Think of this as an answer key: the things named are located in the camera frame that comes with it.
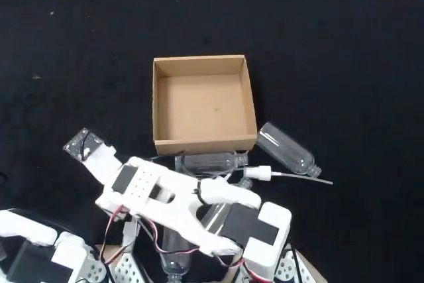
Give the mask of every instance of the open cardboard box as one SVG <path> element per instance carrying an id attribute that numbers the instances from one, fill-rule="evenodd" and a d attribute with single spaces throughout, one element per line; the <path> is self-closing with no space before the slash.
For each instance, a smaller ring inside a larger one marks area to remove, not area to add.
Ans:
<path id="1" fill-rule="evenodd" d="M 155 58 L 152 116 L 158 154 L 250 150 L 257 128 L 246 58 Z"/>

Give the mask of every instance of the clear plastic bottle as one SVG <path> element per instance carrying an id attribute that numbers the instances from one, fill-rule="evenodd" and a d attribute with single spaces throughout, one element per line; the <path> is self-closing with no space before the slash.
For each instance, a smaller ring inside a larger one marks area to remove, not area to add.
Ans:
<path id="1" fill-rule="evenodd" d="M 270 122 L 260 129 L 256 144 L 296 174 L 316 178 L 321 173 L 313 155 Z"/>
<path id="2" fill-rule="evenodd" d="M 190 243 L 178 232 L 169 228 L 164 229 L 162 249 L 166 251 L 182 251 L 190 249 Z M 180 283 L 191 265 L 191 254 L 163 255 L 162 268 L 168 275 L 168 283 Z"/>
<path id="3" fill-rule="evenodd" d="M 175 157 L 176 171 L 196 177 L 217 176 L 248 164 L 247 153 L 182 155 Z"/>
<path id="4" fill-rule="evenodd" d="M 244 189 L 251 189 L 252 185 L 252 180 L 243 177 L 236 186 Z M 230 212 L 230 208 L 231 204 L 229 203 L 218 203 L 212 205 L 212 207 L 205 214 L 205 217 L 203 217 L 201 220 L 201 224 L 209 232 L 218 235 L 221 232 L 228 213 Z"/>

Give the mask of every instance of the black table surface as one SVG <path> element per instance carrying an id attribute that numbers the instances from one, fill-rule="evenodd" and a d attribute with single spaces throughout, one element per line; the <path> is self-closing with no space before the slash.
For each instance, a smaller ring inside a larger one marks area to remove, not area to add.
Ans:
<path id="1" fill-rule="evenodd" d="M 285 130 L 335 183 L 254 190 L 291 210 L 292 242 L 330 282 L 379 282 L 396 271 L 383 247 L 418 213 L 423 21 L 424 0 L 0 0 L 0 208 L 99 242 L 101 186 L 62 146 L 91 127 L 155 155 L 153 57 L 245 54 L 258 126 Z M 283 169 L 256 148 L 250 161 Z"/>

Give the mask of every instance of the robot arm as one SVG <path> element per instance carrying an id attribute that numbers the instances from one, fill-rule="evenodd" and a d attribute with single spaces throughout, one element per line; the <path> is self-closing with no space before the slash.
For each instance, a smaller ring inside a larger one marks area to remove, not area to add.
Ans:
<path id="1" fill-rule="evenodd" d="M 58 237 L 55 229 L 7 210 L 0 211 L 0 225 L 0 237 L 26 239 L 7 277 L 0 274 L 0 282 L 74 283 L 87 278 L 100 283 L 105 279 L 105 265 L 94 259 L 81 237 L 67 232 Z"/>
<path id="2" fill-rule="evenodd" d="M 64 150 L 104 185 L 96 204 L 109 215 L 123 207 L 117 219 L 129 213 L 159 223 L 209 256 L 235 255 L 244 250 L 243 259 L 252 271 L 270 280 L 274 277 L 290 229 L 292 215 L 287 209 L 273 203 L 261 207 L 259 195 L 250 190 L 220 180 L 199 181 L 141 158 L 132 157 L 121 164 L 114 157 L 116 150 L 87 129 Z M 195 215 L 201 205 L 214 203 L 238 203 L 232 207 L 247 211 L 244 218 L 240 214 L 227 218 L 236 221 L 235 225 L 224 224 L 229 229 L 227 236 L 208 232 Z M 266 230 L 266 238 L 261 231 L 254 233 L 256 227 Z"/>

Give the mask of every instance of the bottle neck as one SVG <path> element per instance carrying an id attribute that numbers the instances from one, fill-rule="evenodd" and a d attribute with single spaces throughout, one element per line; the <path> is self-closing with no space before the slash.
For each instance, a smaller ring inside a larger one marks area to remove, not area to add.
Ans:
<path id="1" fill-rule="evenodd" d="M 308 176 L 311 176 L 312 178 L 316 178 L 320 175 L 321 171 L 322 169 L 320 169 L 320 167 L 318 167 L 317 165 L 312 165 L 311 167 L 309 167 L 306 174 Z"/>
<path id="2" fill-rule="evenodd" d="M 240 179 L 237 186 L 244 189 L 251 189 L 251 187 L 253 186 L 253 182 L 250 178 L 243 177 Z"/>
<path id="3" fill-rule="evenodd" d="M 181 283 L 182 278 L 180 274 L 168 274 L 168 283 Z"/>
<path id="4" fill-rule="evenodd" d="M 243 167 L 248 165 L 248 156 L 247 153 L 235 154 L 235 163 L 236 167 Z"/>

